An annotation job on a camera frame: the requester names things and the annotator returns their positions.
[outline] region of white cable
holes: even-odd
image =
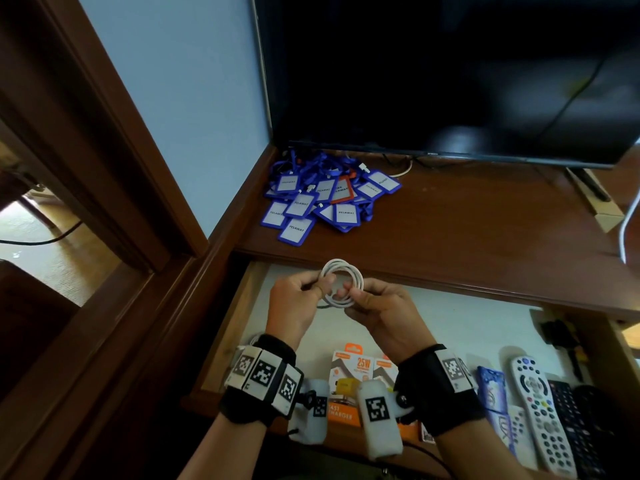
[[[350,265],[343,259],[331,259],[331,261],[324,265],[322,271],[320,271],[320,278],[324,278],[327,273],[335,273],[336,271],[347,272],[350,275],[351,282],[355,288],[359,290],[364,288],[364,278],[362,277],[362,273],[356,266]],[[328,294],[325,295],[323,299],[328,305],[335,308],[348,308],[354,303],[353,298],[350,296],[347,296],[344,299],[333,299],[332,295]]]
[[[627,252],[625,250],[625,231],[627,229],[627,224],[631,220],[631,216],[636,211],[636,207],[638,206],[638,202],[640,202],[640,189],[638,189],[638,193],[636,194],[636,198],[633,202],[631,202],[631,206],[627,211],[627,215],[624,220],[622,220],[622,225],[620,226],[620,231],[618,233],[618,245],[620,247],[620,259],[624,264],[627,264]]]
[[[411,167],[413,166],[413,158],[409,158],[409,168],[407,168],[406,170],[404,170],[404,172],[402,173],[398,173],[396,175],[389,175],[389,177],[395,178],[395,177],[402,177],[403,175],[406,175],[407,173],[409,173],[409,171],[411,170]]]

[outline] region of open drawer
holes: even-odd
[[[210,417],[217,414],[222,384],[236,347],[247,344],[252,336],[264,330],[269,290],[277,277],[297,271],[300,270],[263,262],[250,263],[196,384],[182,400],[185,409]],[[510,403],[521,405],[520,397],[514,394],[515,386],[508,369],[509,360],[517,355],[536,357],[548,379],[579,384],[573,377],[566,353],[546,344],[539,332],[540,322],[555,318],[561,311],[544,305],[508,303],[418,288],[409,290],[434,336],[455,350],[469,369],[473,371],[483,365],[506,372]],[[609,396],[624,420],[632,446],[640,448],[640,370],[617,322],[588,310],[562,313],[575,325],[588,355],[589,361],[583,370],[586,383],[592,383]],[[333,351],[343,349],[347,342],[362,345],[365,355],[382,357],[366,329],[350,320],[342,310],[318,310],[298,349],[297,365],[306,377],[328,379]],[[271,431],[285,435],[286,421],[277,419]],[[366,457],[363,432],[354,426],[329,421],[324,446],[328,450]],[[420,446],[439,455],[433,444],[420,443]],[[447,476],[434,460],[414,449],[405,448],[402,455],[386,459],[385,463],[433,476]],[[531,472],[535,478],[554,477],[548,472]]]

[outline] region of coiled charging cable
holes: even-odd
[[[343,259],[331,259],[324,265],[322,271],[320,271],[320,278],[324,278],[327,273],[335,273],[336,271],[345,271],[351,277],[353,286],[359,290],[364,288],[364,278],[360,270]],[[328,294],[324,296],[324,301],[328,306],[318,306],[318,308],[348,308],[354,304],[353,298],[350,296],[344,299],[333,299],[332,295]]]

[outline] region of desk surface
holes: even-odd
[[[370,168],[391,173],[380,159]],[[340,257],[364,275],[488,298],[554,303],[640,320],[640,286],[560,169],[474,162],[418,165],[380,198],[371,222],[343,234],[318,222],[293,247],[260,226],[236,245],[254,257],[321,267]]]

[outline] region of television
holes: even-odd
[[[640,0],[253,0],[274,142],[610,168]]]

